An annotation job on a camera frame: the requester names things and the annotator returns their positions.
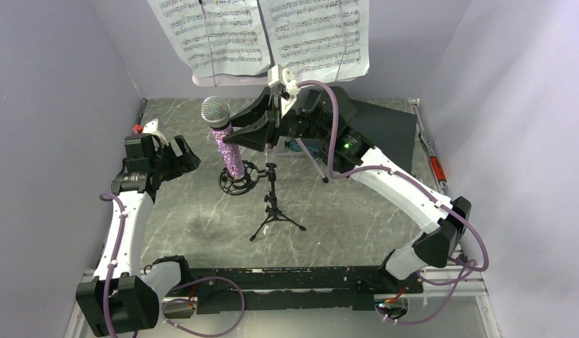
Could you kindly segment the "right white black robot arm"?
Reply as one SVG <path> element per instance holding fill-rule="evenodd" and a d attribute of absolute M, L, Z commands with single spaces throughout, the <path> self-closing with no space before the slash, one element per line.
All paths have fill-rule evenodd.
<path fill-rule="evenodd" d="M 471 209 L 468 200 L 451 200 L 420 183 L 393 163 L 371 139 L 349 126 L 357 113 L 352 99 L 341 87 L 312 90 L 303 106 L 292 105 L 281 118 L 265 88 L 250 107 L 230 116 L 227 104 L 212 124 L 225 130 L 223 142 L 263 151 L 274 146 L 278 137 L 324 139 L 325 164 L 335 179 L 350 177 L 399 209 L 421 229 L 421 235 L 392 251 L 380 266 L 379 283 L 387 292 L 396 292 L 406 279 L 427 266 L 443 268 L 467 226 Z"/>

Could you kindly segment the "sheet music page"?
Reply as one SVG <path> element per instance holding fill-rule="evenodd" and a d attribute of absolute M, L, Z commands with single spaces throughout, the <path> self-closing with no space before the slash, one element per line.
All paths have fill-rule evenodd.
<path fill-rule="evenodd" d="M 178 57 L 196 76 L 257 76 L 271 66 L 257 1 L 148 4 Z"/>
<path fill-rule="evenodd" d="M 275 64 L 298 82 L 349 81 L 370 67 L 367 0 L 260 1 Z"/>

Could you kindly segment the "black microphone shock mount stand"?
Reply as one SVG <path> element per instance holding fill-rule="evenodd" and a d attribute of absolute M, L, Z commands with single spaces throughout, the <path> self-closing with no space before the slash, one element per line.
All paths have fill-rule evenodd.
<path fill-rule="evenodd" d="M 293 221 L 291 218 L 288 218 L 278 206 L 275 186 L 277 181 L 277 165 L 275 163 L 267 162 L 265 163 L 264 169 L 259 169 L 250 161 L 243 160 L 242 164 L 244 166 L 244 175 L 241 178 L 233 178 L 231 172 L 227 168 L 221 170 L 218 176 L 218 186 L 222 192 L 230 196 L 241 196 L 253 190 L 261 179 L 265 179 L 270 185 L 269 190 L 263 198 L 263 201 L 266 204 L 266 218 L 260 224 L 257 231 L 250 236 L 249 241 L 253 242 L 257 238 L 258 233 L 263 230 L 266 225 L 274 222 L 286 222 L 290 225 L 296 226 L 301 231 L 307 231 L 306 227 Z"/>

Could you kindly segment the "lilac perforated music stand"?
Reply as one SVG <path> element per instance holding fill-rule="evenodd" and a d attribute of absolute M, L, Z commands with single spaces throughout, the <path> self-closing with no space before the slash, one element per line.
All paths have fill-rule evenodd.
<path fill-rule="evenodd" d="M 289 69 L 276 65 L 268 71 L 268 86 L 260 97 L 237 115 L 221 98 L 211 96 L 201 105 L 201 116 L 209 124 L 226 166 L 219 175 L 220 188 L 227 194 L 243 194 L 258 179 L 272 175 L 274 165 L 263 170 L 242 159 L 240 147 L 255 151 L 273 148 L 280 137 L 325 141 L 321 153 L 328 173 L 322 176 L 341 178 L 352 174 L 362 161 L 356 152 L 363 145 L 361 135 L 351 129 L 342 114 L 356 114 L 347 93 L 341 87 L 329 87 L 314 80 L 296 82 Z"/>

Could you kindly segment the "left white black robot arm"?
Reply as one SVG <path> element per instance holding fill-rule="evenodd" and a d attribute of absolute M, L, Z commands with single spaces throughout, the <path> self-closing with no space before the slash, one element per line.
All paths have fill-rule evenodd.
<path fill-rule="evenodd" d="M 182 296 L 193 286 L 184 256 L 166 256 L 144 274 L 141 250 L 145 227 L 162 182 L 196 170 L 201 160 L 185 138 L 170 143 L 156 132 L 125 138 L 122 168 L 102 193 L 113 214 L 92 279 L 77 286 L 75 299 L 96 337 L 116 337 L 152 329 L 168 292 Z"/>

